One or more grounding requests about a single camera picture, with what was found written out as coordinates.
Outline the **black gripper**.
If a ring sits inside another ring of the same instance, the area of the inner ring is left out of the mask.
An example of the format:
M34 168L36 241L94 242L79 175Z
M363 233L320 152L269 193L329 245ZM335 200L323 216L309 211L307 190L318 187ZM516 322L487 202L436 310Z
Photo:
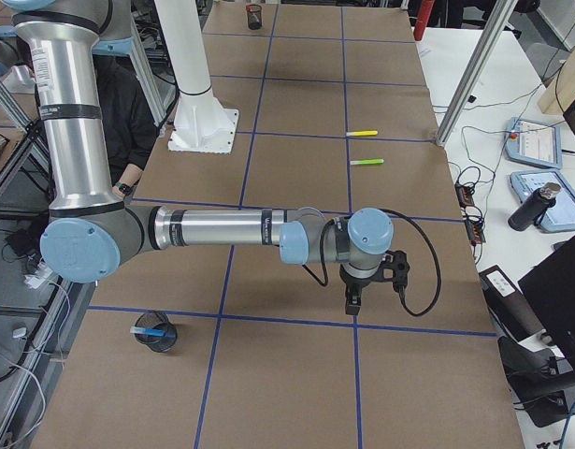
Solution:
M373 282L390 282L401 299L405 298L410 264L403 251L387 251L375 268L355 268L351 263L339 268L345 282L345 313L358 314L361 310L362 290Z

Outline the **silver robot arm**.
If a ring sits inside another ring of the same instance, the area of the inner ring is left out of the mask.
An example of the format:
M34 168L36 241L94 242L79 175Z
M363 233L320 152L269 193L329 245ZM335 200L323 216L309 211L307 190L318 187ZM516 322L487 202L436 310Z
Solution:
M14 29L29 46L56 197L40 239L48 266L72 282L95 282L148 251L189 245L272 245L286 264L340 266L345 311L363 289L389 282L398 294L409 264L392 251L394 226L365 208L326 219L318 210L169 210L128 206L114 194L93 66L97 42L132 35L126 1L13 1Z

